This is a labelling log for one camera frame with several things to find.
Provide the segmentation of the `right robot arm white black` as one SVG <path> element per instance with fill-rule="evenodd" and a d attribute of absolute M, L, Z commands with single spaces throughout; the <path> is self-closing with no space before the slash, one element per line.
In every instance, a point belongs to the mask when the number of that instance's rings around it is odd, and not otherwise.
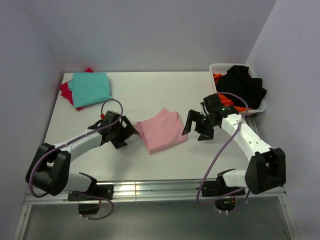
<path fill-rule="evenodd" d="M 213 181 L 213 192 L 216 196 L 236 193 L 248 189 L 258 195 L 281 187 L 286 183 L 286 155 L 281 148 L 273 148 L 264 142 L 246 123 L 245 115 L 234 106 L 221 103 L 218 94 L 205 97 L 201 103 L 204 113 L 189 110 L 182 135 L 195 131 L 199 141 L 212 140 L 214 128 L 220 127 L 230 135 L 248 159 L 246 170 L 229 169 L 220 172 Z"/>

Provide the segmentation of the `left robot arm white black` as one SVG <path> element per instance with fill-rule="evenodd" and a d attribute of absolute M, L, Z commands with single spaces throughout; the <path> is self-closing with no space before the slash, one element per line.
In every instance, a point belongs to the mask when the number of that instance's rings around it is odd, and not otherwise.
<path fill-rule="evenodd" d="M 52 196 L 63 191 L 79 192 L 86 200 L 96 197 L 97 180 L 82 172 L 70 173 L 72 161 L 106 143 L 116 149 L 125 147 L 126 140 L 139 133 L 125 115 L 109 110 L 101 117 L 73 139 L 38 147 L 25 176 L 30 190 L 38 188 Z"/>

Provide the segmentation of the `pink t shirt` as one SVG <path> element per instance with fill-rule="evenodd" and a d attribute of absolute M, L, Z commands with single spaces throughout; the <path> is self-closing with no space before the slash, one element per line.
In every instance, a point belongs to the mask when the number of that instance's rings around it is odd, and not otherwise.
<path fill-rule="evenodd" d="M 182 135 L 184 126 L 178 112 L 166 108 L 152 118 L 136 122 L 134 127 L 150 155 L 188 141 L 188 136 Z"/>

